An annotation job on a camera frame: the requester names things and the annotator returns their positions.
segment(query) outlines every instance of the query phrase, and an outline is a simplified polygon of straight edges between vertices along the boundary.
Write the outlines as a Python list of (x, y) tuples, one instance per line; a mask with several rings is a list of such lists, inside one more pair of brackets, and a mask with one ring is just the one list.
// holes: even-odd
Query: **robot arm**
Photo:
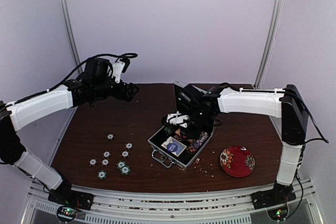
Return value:
[(4, 104), (0, 102), (0, 158), (42, 182), (58, 201), (70, 201), (71, 183), (40, 158), (26, 149), (16, 132), (26, 125), (60, 110), (74, 108), (86, 102), (114, 97), (131, 101), (139, 88), (121, 81), (130, 59), (119, 57), (114, 64), (103, 58), (91, 57), (84, 72), (76, 80), (64, 81), (52, 91)]
[(281, 200), (273, 200), (274, 205), (284, 200), (284, 194), (291, 193), (293, 179), (302, 162), (309, 117), (298, 102), (301, 96), (294, 85), (289, 84), (285, 89), (255, 90), (236, 89), (226, 83), (203, 93), (189, 84), (175, 95), (179, 111), (164, 117), (163, 123), (179, 125), (181, 137), (187, 139), (198, 138), (203, 125), (213, 123), (220, 113), (242, 112), (281, 118), (283, 148), (271, 195)]

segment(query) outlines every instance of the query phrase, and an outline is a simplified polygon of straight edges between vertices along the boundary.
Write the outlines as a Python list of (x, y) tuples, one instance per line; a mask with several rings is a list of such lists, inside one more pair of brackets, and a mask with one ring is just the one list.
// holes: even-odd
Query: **wooden table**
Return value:
[[(213, 85), (200, 84), (208, 89)], [(228, 190), (273, 183), (279, 168), (282, 144), (268, 116), (230, 113), (221, 114), (223, 125), (218, 127), (200, 162), (187, 170), (178, 166), (164, 168), (151, 157), (147, 139), (161, 127), (161, 117), (175, 112), (172, 84), (140, 84), (140, 92), (131, 103), (109, 98), (97, 102), (91, 109), (85, 104), (78, 108), (62, 140), (52, 166), (73, 184), (120, 191), (144, 193), (189, 193)], [(113, 141), (107, 140), (114, 134)], [(130, 157), (121, 152), (131, 142)], [(256, 159), (256, 167), (245, 178), (233, 178), (219, 165), (219, 154), (230, 145), (243, 145)], [(110, 151), (110, 165), (101, 166), (103, 152)], [(95, 167), (89, 161), (96, 158)], [(131, 167), (122, 175), (116, 164), (124, 160)], [(105, 170), (107, 178), (100, 180), (97, 172)]]

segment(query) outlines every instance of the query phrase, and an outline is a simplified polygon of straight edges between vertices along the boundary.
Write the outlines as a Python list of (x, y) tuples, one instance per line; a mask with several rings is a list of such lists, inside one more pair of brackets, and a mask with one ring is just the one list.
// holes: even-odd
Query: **white poker chip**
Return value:
[(101, 170), (100, 172), (98, 172), (97, 177), (99, 179), (105, 179), (107, 177), (107, 172), (105, 172), (104, 170)]
[(128, 166), (124, 166), (120, 169), (122, 175), (128, 175), (131, 172), (131, 168)]
[(121, 153), (121, 156), (122, 156), (123, 158), (126, 158), (126, 157), (129, 157), (129, 156), (130, 156), (130, 153), (129, 153), (128, 151), (124, 151), (124, 152)]
[(133, 144), (132, 143), (126, 143), (125, 145), (126, 149), (132, 149), (133, 148)]
[(111, 156), (111, 153), (106, 151), (106, 152), (103, 153), (103, 156), (104, 156), (104, 157), (110, 157), (110, 156)]
[(103, 159), (102, 162), (101, 162), (101, 164), (103, 166), (107, 166), (109, 163), (110, 163), (110, 161), (108, 159)]
[(114, 139), (114, 135), (113, 134), (108, 134), (107, 135), (107, 139), (108, 140), (113, 140)]
[(117, 167), (118, 167), (119, 169), (123, 168), (124, 166), (126, 166), (126, 163), (125, 163), (124, 161), (119, 161), (119, 162), (117, 163)]
[(97, 164), (97, 160), (95, 158), (90, 160), (90, 166), (95, 166)]

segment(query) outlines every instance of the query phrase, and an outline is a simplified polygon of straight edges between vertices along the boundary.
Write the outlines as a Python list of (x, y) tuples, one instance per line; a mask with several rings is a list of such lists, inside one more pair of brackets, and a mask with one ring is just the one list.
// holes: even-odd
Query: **red plate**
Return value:
[(225, 148), (219, 157), (219, 162), (228, 175), (237, 178), (250, 175), (256, 165), (251, 152), (237, 145)]

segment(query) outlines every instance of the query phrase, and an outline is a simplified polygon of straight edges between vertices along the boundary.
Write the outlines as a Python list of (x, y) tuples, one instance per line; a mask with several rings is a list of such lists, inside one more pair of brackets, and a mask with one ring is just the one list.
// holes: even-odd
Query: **wire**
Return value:
[(316, 137), (316, 138), (312, 138), (312, 139), (310, 139), (310, 140), (307, 140), (306, 143), (309, 143), (309, 142), (312, 142), (312, 141), (316, 141), (316, 140), (322, 140), (322, 141), (325, 141), (325, 139), (323, 139), (323, 138)]
[(232, 86), (232, 85), (231, 85), (230, 83), (228, 83), (228, 82), (223, 82), (223, 83), (221, 83), (219, 86), (220, 86), (220, 87), (221, 87), (221, 86), (224, 86), (224, 89), (231, 88), (231, 89), (234, 90), (234, 91), (237, 91), (237, 92), (240, 91), (239, 88), (236, 88), (236, 87)]
[(87, 58), (86, 60), (82, 61), (80, 64), (78, 64), (67, 76), (65, 76), (63, 78), (63, 80), (61, 80), (59, 83), (57, 83), (55, 86), (53, 86), (52, 88), (50, 88), (48, 91), (45, 90), (45, 91), (41, 91), (41, 92), (38, 92), (38, 93), (35, 93), (35, 94), (32, 94), (32, 95), (29, 95), (27, 97), (24, 97), (18, 101), (16, 101), (14, 104), (17, 104), (17, 103), (21, 103), (21, 102), (24, 102), (24, 101), (27, 101), (35, 96), (38, 96), (38, 95), (42, 95), (42, 94), (45, 94), (45, 93), (48, 93), (54, 89), (56, 89), (58, 86), (62, 85), (66, 80), (68, 80), (68, 78), (74, 73), (76, 72), (77, 69), (79, 69), (82, 65), (84, 65), (86, 62), (88, 62), (89, 60), (93, 60), (93, 59), (96, 59), (98, 57), (103, 57), (103, 56), (108, 56), (108, 57), (114, 57), (114, 58), (117, 58), (117, 59), (120, 59), (120, 58), (128, 58), (128, 59), (133, 59), (133, 58), (136, 58), (138, 56), (138, 54), (136, 53), (133, 53), (133, 52), (129, 52), (129, 53), (126, 53), (126, 54), (122, 54), (122, 55), (113, 55), (113, 54), (99, 54), (99, 55), (95, 55), (95, 56), (92, 56), (92, 57), (89, 57)]
[(306, 106), (305, 102), (304, 102), (300, 97), (298, 97), (296, 94), (293, 94), (293, 93), (289, 92), (288, 89), (285, 89), (285, 91), (287, 91), (287, 92), (285, 92), (285, 95), (288, 95), (288, 96), (290, 96), (290, 97), (293, 97), (295, 100), (299, 101), (299, 102), (302, 104), (302, 106), (305, 108), (306, 112), (308, 113), (308, 115), (309, 115), (309, 117), (310, 117), (312, 123), (314, 124), (315, 129), (317, 130), (317, 132), (318, 132), (319, 135), (321, 136), (322, 140), (325, 141), (327, 144), (329, 144), (329, 140), (327, 140), (327, 139), (323, 136), (322, 132), (320, 131), (320, 128), (317, 126), (317, 123), (316, 123), (316, 121), (315, 121), (313, 115), (312, 115), (311, 112), (309, 111), (308, 107)]
[(4, 106), (1, 110), (0, 113), (3, 112), (4, 110), (6, 110), (8, 107), (12, 106), (12, 104), (7, 104), (6, 106)]
[(301, 198), (300, 198), (300, 201), (299, 201), (298, 205), (294, 209), (294, 211), (288, 217), (286, 217), (285, 220), (288, 220), (290, 217), (292, 217), (295, 214), (295, 212), (299, 209), (299, 206), (301, 205), (301, 202), (302, 202), (302, 199), (303, 199), (303, 186), (302, 186), (301, 180), (299, 179), (297, 173), (295, 173), (295, 178), (299, 182), (299, 185), (301, 187)]

